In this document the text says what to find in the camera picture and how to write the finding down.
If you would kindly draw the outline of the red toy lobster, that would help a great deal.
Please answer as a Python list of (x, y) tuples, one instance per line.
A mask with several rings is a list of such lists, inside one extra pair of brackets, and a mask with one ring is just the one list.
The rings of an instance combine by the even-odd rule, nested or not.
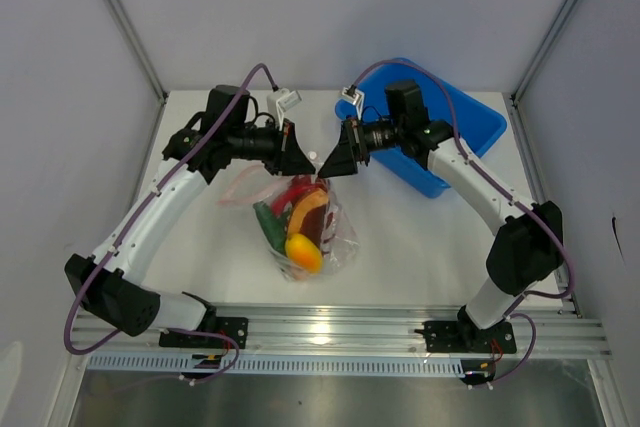
[(336, 236), (337, 222), (339, 219), (338, 203), (328, 179), (311, 176), (296, 176), (270, 204), (272, 212), (284, 223), (287, 236), (287, 227), (291, 212), (295, 204), (314, 188), (323, 188), (329, 194), (329, 207), (325, 216), (325, 229), (322, 235), (320, 251), (326, 255), (329, 252), (329, 244)]

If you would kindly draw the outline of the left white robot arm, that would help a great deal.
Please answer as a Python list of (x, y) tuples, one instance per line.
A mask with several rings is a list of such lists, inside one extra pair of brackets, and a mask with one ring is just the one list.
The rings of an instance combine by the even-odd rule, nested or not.
[(142, 283), (151, 261), (176, 221), (235, 159), (259, 161), (271, 175), (310, 175), (315, 168), (300, 148), (285, 113), (300, 103), (298, 92), (267, 96), (263, 126), (247, 119), (248, 91), (218, 85), (206, 107), (171, 136), (146, 191), (115, 231), (87, 257), (74, 254), (64, 271), (78, 307), (138, 336), (150, 328), (178, 329), (197, 347), (216, 337), (209, 306), (192, 294), (166, 294)]

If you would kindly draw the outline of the clear zip top bag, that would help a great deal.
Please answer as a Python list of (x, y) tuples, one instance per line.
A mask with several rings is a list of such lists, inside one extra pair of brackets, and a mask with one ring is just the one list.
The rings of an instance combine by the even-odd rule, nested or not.
[(354, 264), (360, 243), (328, 179), (315, 174), (271, 176), (252, 164), (228, 184), (217, 204), (248, 211), (281, 275), (305, 282)]

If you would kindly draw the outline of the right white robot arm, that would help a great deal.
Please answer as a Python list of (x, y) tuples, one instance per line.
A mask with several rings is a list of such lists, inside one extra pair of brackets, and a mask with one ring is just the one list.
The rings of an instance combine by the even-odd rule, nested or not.
[(456, 336), (468, 350), (489, 343), (501, 323), (562, 263), (562, 214), (552, 202), (537, 204), (517, 196), (484, 168), (450, 121), (433, 120), (420, 86), (401, 80), (386, 86), (388, 114), (373, 122), (349, 117), (318, 173), (350, 176), (376, 151), (398, 148), (422, 170), (452, 187), (485, 222), (494, 241), (485, 265), (488, 278), (458, 314)]

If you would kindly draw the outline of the yellow orange toy fruit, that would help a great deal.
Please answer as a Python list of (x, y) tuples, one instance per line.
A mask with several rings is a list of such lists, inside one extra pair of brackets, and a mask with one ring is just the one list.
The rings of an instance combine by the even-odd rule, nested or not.
[(296, 266), (307, 273), (317, 274), (323, 267), (320, 249), (305, 235), (292, 234), (285, 241), (285, 255)]

